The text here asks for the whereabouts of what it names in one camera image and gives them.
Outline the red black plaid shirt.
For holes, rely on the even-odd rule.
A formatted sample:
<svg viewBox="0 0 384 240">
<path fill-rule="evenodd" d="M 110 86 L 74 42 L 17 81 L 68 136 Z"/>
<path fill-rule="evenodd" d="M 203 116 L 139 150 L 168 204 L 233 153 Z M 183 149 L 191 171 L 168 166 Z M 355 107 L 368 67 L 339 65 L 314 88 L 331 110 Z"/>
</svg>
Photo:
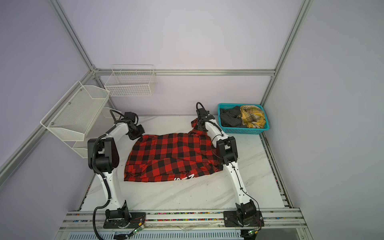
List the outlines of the red black plaid shirt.
<svg viewBox="0 0 384 240">
<path fill-rule="evenodd" d="M 132 147 L 124 169 L 124 181 L 156 183 L 188 180 L 224 169 L 214 154 L 212 140 L 191 122 L 188 133 L 143 135 Z"/>
</svg>

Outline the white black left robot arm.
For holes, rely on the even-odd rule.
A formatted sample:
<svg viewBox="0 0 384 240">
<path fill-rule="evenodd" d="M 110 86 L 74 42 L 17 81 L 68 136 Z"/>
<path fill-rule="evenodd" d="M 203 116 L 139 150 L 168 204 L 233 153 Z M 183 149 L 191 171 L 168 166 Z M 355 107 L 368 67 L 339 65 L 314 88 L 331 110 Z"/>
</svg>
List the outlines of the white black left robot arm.
<svg viewBox="0 0 384 240">
<path fill-rule="evenodd" d="M 99 177 L 107 202 L 96 210 L 106 211 L 106 220 L 129 221 L 132 217 L 120 188 L 117 167 L 120 155 L 117 142 L 125 135 L 136 140 L 145 133 L 142 125 L 131 120 L 117 121 L 101 136 L 88 140 L 88 165 Z"/>
</svg>

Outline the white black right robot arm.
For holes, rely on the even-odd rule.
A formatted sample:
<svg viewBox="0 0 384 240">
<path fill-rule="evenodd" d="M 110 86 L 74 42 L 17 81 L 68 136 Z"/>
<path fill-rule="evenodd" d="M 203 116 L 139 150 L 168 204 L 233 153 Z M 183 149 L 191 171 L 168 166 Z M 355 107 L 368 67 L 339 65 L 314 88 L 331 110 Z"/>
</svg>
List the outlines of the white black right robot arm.
<svg viewBox="0 0 384 240">
<path fill-rule="evenodd" d="M 192 127 L 202 131 L 211 139 L 211 153 L 218 159 L 223 170 L 230 176 L 236 196 L 234 224 L 240 227 L 262 226 L 260 208 L 246 190 L 238 165 L 238 148 L 234 137 L 227 135 L 212 115 L 195 119 Z"/>
</svg>

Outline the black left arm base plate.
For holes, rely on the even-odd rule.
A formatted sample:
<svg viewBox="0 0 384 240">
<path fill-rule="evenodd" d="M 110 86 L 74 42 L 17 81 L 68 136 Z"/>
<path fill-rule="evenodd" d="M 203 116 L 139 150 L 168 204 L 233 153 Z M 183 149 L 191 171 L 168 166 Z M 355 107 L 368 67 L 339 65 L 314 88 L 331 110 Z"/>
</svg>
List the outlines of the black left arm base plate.
<svg viewBox="0 0 384 240">
<path fill-rule="evenodd" d="M 106 218 L 103 228 L 104 229 L 136 229 L 143 225 L 146 220 L 145 212 L 130 213 L 131 216 L 126 219 L 111 219 Z"/>
</svg>

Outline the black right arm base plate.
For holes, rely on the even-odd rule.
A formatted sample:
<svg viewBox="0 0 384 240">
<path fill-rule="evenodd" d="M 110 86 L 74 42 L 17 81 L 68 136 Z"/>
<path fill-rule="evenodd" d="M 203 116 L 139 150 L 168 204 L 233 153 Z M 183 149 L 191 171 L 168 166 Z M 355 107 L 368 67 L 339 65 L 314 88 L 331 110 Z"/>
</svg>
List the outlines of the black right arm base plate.
<svg viewBox="0 0 384 240">
<path fill-rule="evenodd" d="M 248 218 L 239 217 L 237 211 L 224 211 L 223 215 L 225 227 L 262 228 L 265 226 L 261 211 L 256 211 L 254 215 Z"/>
</svg>

